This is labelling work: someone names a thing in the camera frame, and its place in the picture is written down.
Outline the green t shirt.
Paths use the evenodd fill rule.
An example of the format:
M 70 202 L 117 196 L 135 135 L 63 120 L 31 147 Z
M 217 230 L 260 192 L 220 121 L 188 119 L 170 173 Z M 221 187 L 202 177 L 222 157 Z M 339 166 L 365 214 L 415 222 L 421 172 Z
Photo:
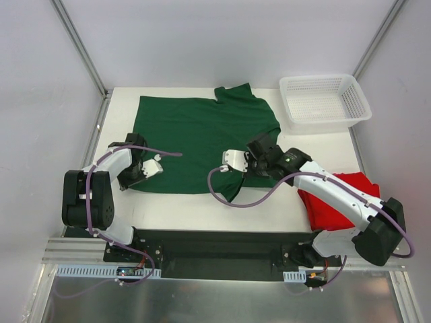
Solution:
M 134 185 L 133 190 L 158 194 L 204 194 L 208 173 L 222 164 L 228 149 L 246 151 L 257 135 L 277 139 L 279 121 L 269 104 L 249 84 L 219 87 L 215 97 L 159 98 L 142 96 L 133 132 L 154 149 L 180 152 L 162 160 L 163 173 Z

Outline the white plastic basket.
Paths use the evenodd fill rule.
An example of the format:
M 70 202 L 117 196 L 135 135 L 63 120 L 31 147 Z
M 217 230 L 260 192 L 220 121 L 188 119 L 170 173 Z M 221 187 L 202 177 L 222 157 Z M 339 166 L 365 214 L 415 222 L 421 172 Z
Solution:
M 352 75 L 283 77 L 279 90 L 288 128 L 296 135 L 343 132 L 372 117 L 370 104 Z

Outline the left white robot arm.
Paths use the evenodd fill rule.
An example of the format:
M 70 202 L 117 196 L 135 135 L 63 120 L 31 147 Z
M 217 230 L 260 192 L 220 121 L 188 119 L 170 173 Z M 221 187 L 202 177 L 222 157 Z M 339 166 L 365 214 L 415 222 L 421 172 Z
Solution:
M 134 229 L 124 222 L 115 221 L 111 183 L 118 180 L 124 191 L 146 179 L 143 172 L 142 147 L 147 141 L 137 133 L 129 133 L 124 142 L 114 142 L 110 148 L 123 147 L 106 157 L 87 179 L 91 167 L 69 170 L 63 182 L 62 221 L 67 227 L 88 229 L 90 212 L 93 233 L 102 234 L 109 242 L 117 242 L 119 254 L 129 262 L 138 260 L 143 246 L 133 239 Z

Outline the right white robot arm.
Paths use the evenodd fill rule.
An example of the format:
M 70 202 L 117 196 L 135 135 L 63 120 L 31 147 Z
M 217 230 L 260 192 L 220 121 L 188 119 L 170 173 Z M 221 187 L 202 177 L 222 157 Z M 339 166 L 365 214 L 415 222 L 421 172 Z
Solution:
M 352 223 L 349 229 L 318 229 L 310 239 L 289 251 L 292 262 L 312 268 L 332 256 L 359 255 L 370 264 L 386 265 L 405 232 L 402 204 L 383 201 L 332 175 L 297 148 L 283 151 L 268 134 L 247 143 L 250 171 L 283 180 L 307 192 Z

